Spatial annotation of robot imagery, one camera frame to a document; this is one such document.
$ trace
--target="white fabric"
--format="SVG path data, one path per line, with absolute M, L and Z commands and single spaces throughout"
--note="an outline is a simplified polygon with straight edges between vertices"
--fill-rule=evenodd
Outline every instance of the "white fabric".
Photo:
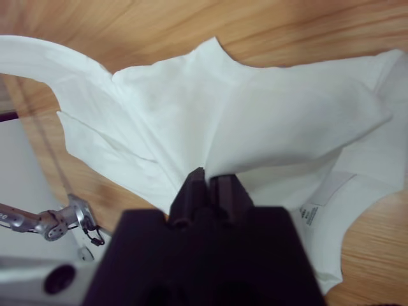
M 212 38 L 113 76 L 47 41 L 0 36 L 0 72 L 48 84 L 66 148 L 168 213 L 187 174 L 237 173 L 255 205 L 293 216 L 322 291 L 342 280 L 344 233 L 403 187 L 407 57 L 251 68 Z

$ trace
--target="cable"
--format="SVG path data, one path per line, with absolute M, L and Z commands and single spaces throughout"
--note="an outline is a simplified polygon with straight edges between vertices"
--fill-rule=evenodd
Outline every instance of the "cable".
M 85 235 L 87 235 L 88 238 L 91 240 L 91 243 L 96 245 L 97 247 L 105 244 L 105 239 L 103 239 L 101 233 L 99 232 L 99 229 L 100 227 L 96 226 L 96 233 L 98 233 L 99 238 L 92 238 L 91 236 L 89 236 L 88 230 L 86 228 L 83 228 Z

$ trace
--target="care label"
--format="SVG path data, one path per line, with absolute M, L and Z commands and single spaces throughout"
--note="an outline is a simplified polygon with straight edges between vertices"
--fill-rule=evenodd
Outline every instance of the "care label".
M 311 228 L 315 228 L 324 207 L 312 203 L 306 203 L 300 208 L 300 215 L 303 223 Z

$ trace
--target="gray floor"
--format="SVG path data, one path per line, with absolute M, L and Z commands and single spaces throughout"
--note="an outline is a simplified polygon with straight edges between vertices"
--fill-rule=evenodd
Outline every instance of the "gray floor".
M 7 88 L 0 75 L 0 114 L 14 112 L 13 103 L 8 96 Z

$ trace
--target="wooden table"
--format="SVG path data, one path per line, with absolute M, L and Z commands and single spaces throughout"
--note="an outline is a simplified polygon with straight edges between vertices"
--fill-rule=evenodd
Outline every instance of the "wooden table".
M 60 43 L 109 71 L 185 54 L 217 36 L 232 58 L 250 66 L 291 66 L 328 59 L 408 51 L 407 0 L 2 0 L 0 33 Z M 51 90 L 4 77 L 47 176 L 90 201 L 113 231 L 122 210 L 151 207 L 68 155 Z M 344 239 L 344 282 L 330 305 L 408 305 L 408 191 L 367 210 Z

